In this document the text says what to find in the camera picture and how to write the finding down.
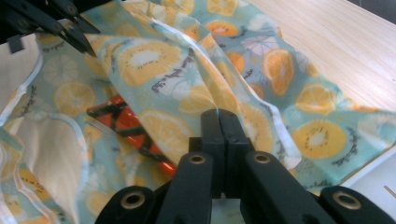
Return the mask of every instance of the wooden surface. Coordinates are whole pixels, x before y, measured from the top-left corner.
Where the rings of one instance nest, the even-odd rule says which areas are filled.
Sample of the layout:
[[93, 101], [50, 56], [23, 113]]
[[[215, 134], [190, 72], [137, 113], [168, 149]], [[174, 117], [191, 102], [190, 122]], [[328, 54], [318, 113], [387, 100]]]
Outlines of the wooden surface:
[[396, 25], [347, 0], [249, 0], [362, 105], [396, 111]]

